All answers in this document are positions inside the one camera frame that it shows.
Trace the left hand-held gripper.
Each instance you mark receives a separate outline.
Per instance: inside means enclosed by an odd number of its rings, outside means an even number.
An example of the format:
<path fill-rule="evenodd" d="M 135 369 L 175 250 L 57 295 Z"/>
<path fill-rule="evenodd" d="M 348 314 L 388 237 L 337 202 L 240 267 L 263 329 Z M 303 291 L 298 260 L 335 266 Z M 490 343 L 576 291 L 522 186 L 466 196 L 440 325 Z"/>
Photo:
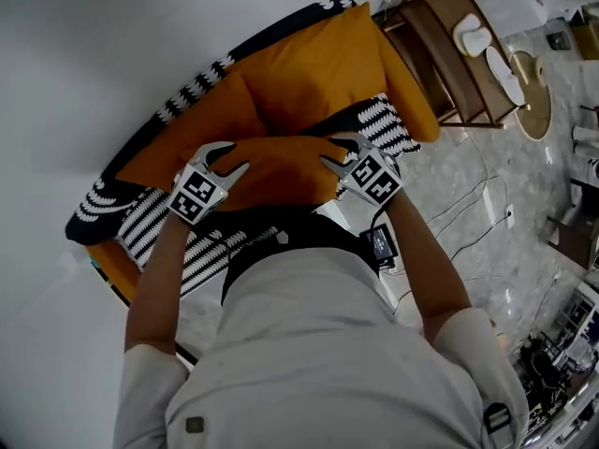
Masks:
<path fill-rule="evenodd" d="M 234 149 L 235 143 L 230 141 L 208 143 L 198 148 L 173 182 L 168 210 L 191 226 L 214 211 L 250 167 L 249 163 L 242 163 L 227 173 L 209 170 L 215 161 Z"/>

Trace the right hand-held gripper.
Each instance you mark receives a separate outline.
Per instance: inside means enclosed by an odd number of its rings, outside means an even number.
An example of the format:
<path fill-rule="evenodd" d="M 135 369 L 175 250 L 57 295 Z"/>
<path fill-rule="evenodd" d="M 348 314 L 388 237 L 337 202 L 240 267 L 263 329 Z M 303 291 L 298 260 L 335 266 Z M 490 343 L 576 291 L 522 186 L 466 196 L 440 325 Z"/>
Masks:
<path fill-rule="evenodd" d="M 336 175 L 346 190 L 371 204 L 386 204 L 400 189 L 402 178 L 393 161 L 371 146 L 371 142 L 357 132 L 332 135 L 329 141 L 357 156 L 340 163 L 320 155 L 321 163 Z"/>

